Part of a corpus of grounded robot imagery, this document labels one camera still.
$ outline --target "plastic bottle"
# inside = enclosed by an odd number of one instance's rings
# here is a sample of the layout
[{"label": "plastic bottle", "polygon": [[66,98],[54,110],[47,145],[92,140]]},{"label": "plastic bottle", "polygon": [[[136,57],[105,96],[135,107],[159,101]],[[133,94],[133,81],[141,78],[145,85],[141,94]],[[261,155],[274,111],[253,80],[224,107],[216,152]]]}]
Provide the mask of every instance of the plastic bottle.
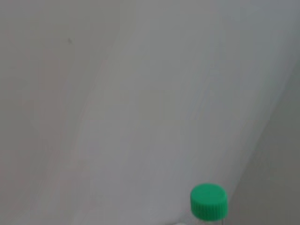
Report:
[{"label": "plastic bottle", "polygon": [[217,184],[205,183],[191,192],[191,211],[199,225],[223,225],[228,214],[226,191]]}]

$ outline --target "bottle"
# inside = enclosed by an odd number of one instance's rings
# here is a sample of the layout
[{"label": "bottle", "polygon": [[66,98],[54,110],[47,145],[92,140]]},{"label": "bottle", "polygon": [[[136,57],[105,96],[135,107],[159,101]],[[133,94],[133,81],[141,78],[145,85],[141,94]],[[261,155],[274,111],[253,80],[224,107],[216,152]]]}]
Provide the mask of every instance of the bottle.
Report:
[{"label": "bottle", "polygon": [[226,191],[217,184],[204,183],[191,191],[191,211],[199,225],[223,225],[228,214]]}]

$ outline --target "wall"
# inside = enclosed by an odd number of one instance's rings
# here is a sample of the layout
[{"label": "wall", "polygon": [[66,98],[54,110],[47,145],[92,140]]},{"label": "wall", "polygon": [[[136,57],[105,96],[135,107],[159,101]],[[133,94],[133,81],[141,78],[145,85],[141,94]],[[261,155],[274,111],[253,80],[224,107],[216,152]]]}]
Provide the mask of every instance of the wall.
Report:
[{"label": "wall", "polygon": [[232,198],[229,224],[299,221],[299,87],[298,63]]},{"label": "wall", "polygon": [[0,223],[155,225],[231,196],[299,58],[299,2],[4,0]]}]

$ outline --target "white wall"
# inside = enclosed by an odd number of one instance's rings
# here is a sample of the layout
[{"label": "white wall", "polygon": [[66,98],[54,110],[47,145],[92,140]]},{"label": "white wall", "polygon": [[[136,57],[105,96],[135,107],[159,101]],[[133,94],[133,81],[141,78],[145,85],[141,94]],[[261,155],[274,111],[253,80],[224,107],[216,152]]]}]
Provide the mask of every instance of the white wall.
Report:
[{"label": "white wall", "polygon": [[239,180],[299,2],[0,2],[0,223],[155,225]]},{"label": "white wall", "polygon": [[272,114],[231,201],[231,225],[298,224],[300,63]]}]

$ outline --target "green bottle cap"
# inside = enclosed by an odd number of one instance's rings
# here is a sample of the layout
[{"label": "green bottle cap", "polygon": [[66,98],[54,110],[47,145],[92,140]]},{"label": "green bottle cap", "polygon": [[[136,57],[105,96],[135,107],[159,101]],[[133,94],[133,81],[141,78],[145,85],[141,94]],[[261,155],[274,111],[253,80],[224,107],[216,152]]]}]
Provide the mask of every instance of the green bottle cap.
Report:
[{"label": "green bottle cap", "polygon": [[226,191],[217,184],[201,184],[191,192],[191,210],[203,221],[218,221],[228,214]]}]

